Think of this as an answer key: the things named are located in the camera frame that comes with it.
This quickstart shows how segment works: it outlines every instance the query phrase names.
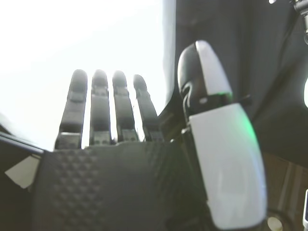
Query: white backdrop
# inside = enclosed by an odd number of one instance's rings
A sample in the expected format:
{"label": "white backdrop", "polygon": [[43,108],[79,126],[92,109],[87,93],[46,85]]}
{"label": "white backdrop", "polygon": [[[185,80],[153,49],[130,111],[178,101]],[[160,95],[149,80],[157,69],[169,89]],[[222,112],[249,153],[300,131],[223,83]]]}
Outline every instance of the white backdrop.
{"label": "white backdrop", "polygon": [[145,78],[159,114],[166,102],[162,1],[1,0],[0,112],[28,140],[51,150],[73,71],[85,70],[90,87],[96,69],[107,73],[109,86],[119,69],[132,99],[132,76]]}

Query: textured grip pad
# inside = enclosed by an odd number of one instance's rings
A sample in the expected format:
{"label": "textured grip pad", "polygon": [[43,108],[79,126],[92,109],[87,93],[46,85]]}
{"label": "textured grip pad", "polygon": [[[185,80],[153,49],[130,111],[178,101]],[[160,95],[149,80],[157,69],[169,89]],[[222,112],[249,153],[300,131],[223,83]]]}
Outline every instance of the textured grip pad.
{"label": "textured grip pad", "polygon": [[56,151],[44,155],[37,172],[33,231],[186,230],[170,222],[198,216],[203,199],[175,143]]}

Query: beige round object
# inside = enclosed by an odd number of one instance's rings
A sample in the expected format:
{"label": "beige round object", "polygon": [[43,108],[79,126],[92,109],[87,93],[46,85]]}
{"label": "beige round object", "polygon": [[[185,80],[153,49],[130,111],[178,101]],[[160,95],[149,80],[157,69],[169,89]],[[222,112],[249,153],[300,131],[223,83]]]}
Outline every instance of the beige round object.
{"label": "beige round object", "polygon": [[271,231],[282,231],[282,223],[275,217],[268,218],[268,226]]}

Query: bright white light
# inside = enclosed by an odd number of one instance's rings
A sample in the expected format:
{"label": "bright white light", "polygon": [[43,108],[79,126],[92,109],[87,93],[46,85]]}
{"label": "bright white light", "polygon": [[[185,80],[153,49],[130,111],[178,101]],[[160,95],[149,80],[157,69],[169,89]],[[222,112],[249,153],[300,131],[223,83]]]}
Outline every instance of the bright white light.
{"label": "bright white light", "polygon": [[43,148],[53,148],[75,69],[89,86],[96,69],[109,86],[122,70],[132,99],[140,74],[157,112],[165,106],[161,0],[2,1],[0,31],[0,111]]}
{"label": "bright white light", "polygon": [[306,107],[308,107],[308,79],[306,81],[305,89],[304,89],[304,102],[305,102]]}

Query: robotic hand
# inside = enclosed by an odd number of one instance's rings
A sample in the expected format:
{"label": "robotic hand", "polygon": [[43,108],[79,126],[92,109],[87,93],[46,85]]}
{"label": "robotic hand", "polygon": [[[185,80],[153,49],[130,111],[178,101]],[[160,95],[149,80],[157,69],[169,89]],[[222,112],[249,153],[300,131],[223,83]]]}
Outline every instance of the robotic hand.
{"label": "robotic hand", "polygon": [[[111,140],[108,82],[100,70],[92,80],[90,146],[81,149],[87,75],[74,72],[55,150],[37,152],[33,231],[200,231],[212,221],[219,229],[261,222],[267,197],[258,143],[208,43],[183,51],[178,80],[186,154],[176,141],[164,141],[145,82],[136,75],[145,138],[139,141],[120,71],[113,77],[118,140]],[[36,150],[8,136],[0,141]]]}

